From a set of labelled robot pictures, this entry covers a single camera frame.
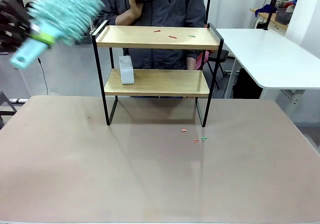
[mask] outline basket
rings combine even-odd
[[[286,8],[278,8],[275,21],[283,25],[288,25],[291,21],[293,12],[286,12]]]

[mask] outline pink object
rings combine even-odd
[[[195,67],[196,70],[199,70],[201,67],[202,55],[203,55],[203,52],[201,52],[200,56],[198,56],[196,60],[196,67]],[[206,63],[208,60],[209,60],[209,52],[205,51],[204,63]]]

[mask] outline floor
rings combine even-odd
[[[119,56],[123,52],[120,48],[114,48],[115,67],[119,67]],[[101,71],[106,82],[111,71],[110,55],[108,48],[99,49]],[[57,44],[50,51],[40,56],[49,95],[62,96],[88,96],[99,97],[100,86],[91,44],[74,45],[72,47]],[[46,95],[46,84],[43,72],[38,61],[32,63],[26,70],[14,69],[10,62],[10,55],[0,55],[0,89],[10,98],[28,99],[34,95]],[[234,60],[227,59],[222,64],[223,69],[231,70]],[[208,83],[211,82],[211,74],[208,66],[203,69]],[[220,70],[217,73],[220,90],[214,89],[213,98],[223,97],[228,77],[223,77]],[[302,133],[308,135],[319,146],[320,129],[304,127]]]

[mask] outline white object on shelf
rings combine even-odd
[[[134,67],[132,66],[131,56],[125,55],[119,57],[120,73],[122,84],[134,84]]]

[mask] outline top shelf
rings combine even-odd
[[[96,43],[107,48],[217,50],[220,39],[209,28],[108,25]]]

